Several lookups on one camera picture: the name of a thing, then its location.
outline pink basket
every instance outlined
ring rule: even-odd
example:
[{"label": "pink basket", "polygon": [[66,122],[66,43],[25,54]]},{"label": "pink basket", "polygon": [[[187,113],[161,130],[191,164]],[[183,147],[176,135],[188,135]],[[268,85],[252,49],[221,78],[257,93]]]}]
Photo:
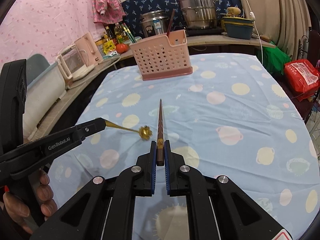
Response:
[{"label": "pink basket", "polygon": [[130,45],[142,79],[152,80],[192,73],[184,30],[142,39]]}]

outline planet print tablecloth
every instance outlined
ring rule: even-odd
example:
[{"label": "planet print tablecloth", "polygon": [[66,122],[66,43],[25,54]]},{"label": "planet print tablecloth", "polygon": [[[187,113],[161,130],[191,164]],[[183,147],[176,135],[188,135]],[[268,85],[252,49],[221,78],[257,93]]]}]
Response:
[{"label": "planet print tablecloth", "polygon": [[[159,100],[173,152],[203,175],[229,176],[298,239],[319,210],[319,168],[308,131],[282,88],[254,56],[191,56],[191,75],[142,81],[137,66],[109,73],[78,123],[103,117],[149,125],[156,140]],[[62,206],[92,177],[110,178],[149,152],[151,141],[106,128],[57,158],[49,171]],[[136,199],[132,238],[188,240],[185,197],[166,194],[157,167],[151,198]]]}]

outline tiled floor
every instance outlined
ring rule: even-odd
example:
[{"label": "tiled floor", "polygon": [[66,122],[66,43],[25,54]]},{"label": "tiled floor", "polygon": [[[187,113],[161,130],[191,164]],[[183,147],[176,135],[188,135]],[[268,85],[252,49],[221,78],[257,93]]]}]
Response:
[{"label": "tiled floor", "polygon": [[307,126],[309,133],[312,132],[312,134],[310,134],[310,136],[311,136],[313,145],[316,149],[316,153],[318,156],[318,162],[319,162],[319,166],[320,166],[320,153],[319,153],[320,152],[320,123],[318,124],[317,127],[315,127],[316,122],[319,120],[319,118],[320,118],[320,112],[318,112],[318,113],[312,112],[306,126]]}]

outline red package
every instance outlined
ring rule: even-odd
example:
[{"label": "red package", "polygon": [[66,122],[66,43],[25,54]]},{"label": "red package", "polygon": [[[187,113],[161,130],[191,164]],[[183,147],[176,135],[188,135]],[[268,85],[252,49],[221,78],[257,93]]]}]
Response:
[{"label": "red package", "polygon": [[306,59],[285,64],[284,75],[299,102],[311,97],[319,89],[319,72]]}]

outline pink wall fabric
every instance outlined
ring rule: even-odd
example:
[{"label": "pink wall fabric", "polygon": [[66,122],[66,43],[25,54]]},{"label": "pink wall fabric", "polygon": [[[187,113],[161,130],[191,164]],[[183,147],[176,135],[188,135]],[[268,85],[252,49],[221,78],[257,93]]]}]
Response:
[{"label": "pink wall fabric", "polygon": [[88,31],[96,40],[91,0],[16,0],[0,26],[0,71],[4,63],[40,53],[49,63]]},{"label": "pink wall fabric", "polygon": [[92,11],[94,23],[117,23],[125,15],[120,0],[92,0]]}]

